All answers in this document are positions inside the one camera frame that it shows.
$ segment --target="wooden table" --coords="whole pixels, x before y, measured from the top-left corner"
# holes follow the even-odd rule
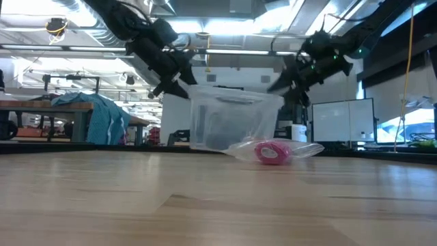
[[[437,169],[311,158],[65,152],[0,158],[2,245],[435,245]]]
[[[43,114],[49,117],[74,120],[72,141],[81,143],[85,141],[88,113],[94,109],[92,102],[73,102],[67,105],[52,107],[49,101],[13,101],[0,100],[0,114],[2,118],[8,119],[10,111],[21,111],[24,113]],[[143,127],[150,124],[147,120],[131,116],[130,126],[137,127],[136,144],[141,144],[143,139]]]

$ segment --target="ceiling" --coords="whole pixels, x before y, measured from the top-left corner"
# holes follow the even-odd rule
[[[279,35],[274,44],[276,51],[297,51],[305,36],[319,30],[325,14],[345,18],[362,18],[378,7],[379,0],[124,0],[135,4],[152,17],[166,18],[178,33],[189,33],[192,45],[199,48],[267,51],[272,38]],[[416,12],[420,12],[437,0],[418,0]],[[53,17],[69,21],[65,36],[56,45],[65,46],[123,46],[93,12],[81,0],[3,0],[0,22],[2,44],[50,44],[45,24]],[[391,29],[408,20],[408,14],[399,17]],[[356,23],[326,17],[325,31],[342,35]],[[205,31],[209,40],[198,38],[195,33]],[[30,67],[21,83],[25,87],[41,87],[42,74],[83,74],[102,77],[102,88],[126,89],[125,78],[129,74],[136,83],[129,89],[136,92],[101,92],[123,104],[125,100],[137,101],[129,110],[140,117],[157,117],[162,109],[160,98],[146,101],[147,94],[158,83],[147,66],[135,56],[119,56],[112,53],[0,51],[0,57],[13,57],[22,67]],[[235,55],[196,56],[194,66],[213,68],[280,68],[278,57]],[[53,81],[51,87],[95,87],[94,81]]]

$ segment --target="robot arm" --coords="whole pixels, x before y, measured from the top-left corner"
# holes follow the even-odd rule
[[[323,84],[324,79],[341,71],[349,76],[352,64],[345,60],[344,55],[353,59],[368,55],[382,32],[413,2],[385,0],[373,14],[343,36],[331,36],[323,30],[317,31],[303,42],[296,56],[285,58],[287,68],[268,91],[289,87],[284,94],[285,102],[308,107],[310,102],[306,92],[309,88],[316,83]],[[308,54],[309,59],[303,57],[302,52]]]
[[[160,77],[160,84],[149,97],[161,92],[188,98],[188,94],[177,83],[178,78],[189,85],[197,84],[191,70],[190,60],[194,52],[177,49],[163,51],[178,39],[178,34],[163,19],[153,23],[135,14],[128,3],[117,0],[84,0],[102,17],[107,27],[120,40],[126,41],[128,53],[135,53]]]

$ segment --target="workbench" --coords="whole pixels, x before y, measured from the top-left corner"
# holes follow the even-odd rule
[[[67,105],[52,107],[49,101],[17,101],[0,100],[0,118],[7,120],[11,111],[34,113],[48,117],[74,121],[72,142],[85,142],[86,127],[90,114],[94,109],[92,102],[73,102]],[[135,144],[140,145],[143,139],[143,127],[150,122],[131,116],[129,126],[137,127]]]
[[[0,158],[2,245],[435,245],[437,168],[82,151]]]

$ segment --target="plastic bag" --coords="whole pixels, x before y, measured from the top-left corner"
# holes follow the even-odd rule
[[[289,139],[248,140],[231,145],[223,152],[243,161],[265,165],[285,165],[294,158],[307,158],[323,151],[317,143],[303,143]]]

